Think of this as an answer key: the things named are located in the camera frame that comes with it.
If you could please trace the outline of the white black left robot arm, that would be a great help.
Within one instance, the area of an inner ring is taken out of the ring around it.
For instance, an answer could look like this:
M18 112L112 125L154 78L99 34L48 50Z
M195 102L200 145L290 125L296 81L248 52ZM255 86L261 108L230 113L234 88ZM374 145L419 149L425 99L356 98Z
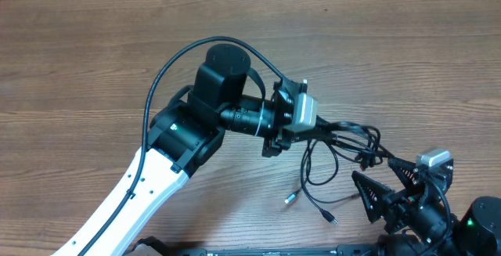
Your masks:
M274 157L315 127L318 103L306 82L280 76L272 94L247 96L247 80L263 86L251 66L256 50L235 38L207 43L194 83L156 116L143 118L142 145L127 171L59 254L123 254L155 211L221 147L227 131L263 138L263 155Z

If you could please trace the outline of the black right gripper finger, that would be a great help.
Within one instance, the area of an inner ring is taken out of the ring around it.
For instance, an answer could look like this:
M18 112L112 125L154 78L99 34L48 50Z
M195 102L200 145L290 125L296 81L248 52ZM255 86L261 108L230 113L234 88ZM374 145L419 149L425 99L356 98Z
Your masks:
M351 178L359 191L367 218L371 223L382 218L388 211L393 189L358 171L353 171Z
M411 188L416 185L414 177L416 165L413 162L394 157L388 160L387 165L405 188Z

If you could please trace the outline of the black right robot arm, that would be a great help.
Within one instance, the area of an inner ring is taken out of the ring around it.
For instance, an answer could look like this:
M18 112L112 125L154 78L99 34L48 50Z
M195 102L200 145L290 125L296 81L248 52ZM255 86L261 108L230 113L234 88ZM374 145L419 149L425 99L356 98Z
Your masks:
M451 158L432 166L392 158L388 166L403 184L402 190L357 171L351 175L369 221L385 222L375 255L500 253L500 199L478 197L457 218L445 197L453 178Z

